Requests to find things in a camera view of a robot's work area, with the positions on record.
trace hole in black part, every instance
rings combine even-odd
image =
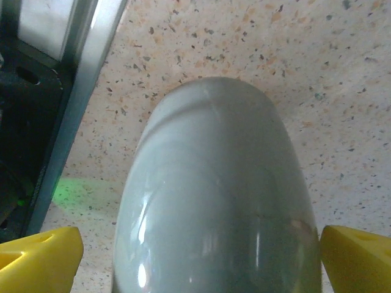
[[[39,84],[39,78],[30,70],[27,70],[23,67],[18,66],[16,68],[16,73],[20,78],[23,78],[25,81],[30,82],[31,84]]]
[[[1,223],[0,229],[7,229],[8,226],[8,220],[4,220],[4,222]]]

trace black plastic part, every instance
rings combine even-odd
[[[54,190],[41,194],[40,187],[72,83],[71,73],[59,62],[16,38],[1,37],[0,52],[4,58],[0,69],[0,163],[22,190],[18,200],[25,202],[7,217],[5,228],[0,226],[1,243],[25,236],[37,201],[53,196]],[[9,196],[0,188],[0,200]],[[0,213],[3,208],[5,205],[0,205]],[[44,218],[47,209],[39,212]]]

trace terrazzo countertop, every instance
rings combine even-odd
[[[164,94],[205,76],[242,79],[272,99],[320,231],[391,236],[390,52],[387,0],[130,0],[43,227],[81,231],[72,292],[110,291],[137,141]]]

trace speckled terrazzo surface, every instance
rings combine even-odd
[[[72,292],[109,292],[137,141],[165,93],[204,76],[240,78],[272,99],[320,230],[391,236],[389,52],[387,0],[130,1],[43,227],[81,230]],[[332,292],[327,277],[324,291]]]

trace gray ceramic object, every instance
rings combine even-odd
[[[112,291],[321,292],[303,175],[261,91],[206,78],[158,104],[123,191]]]

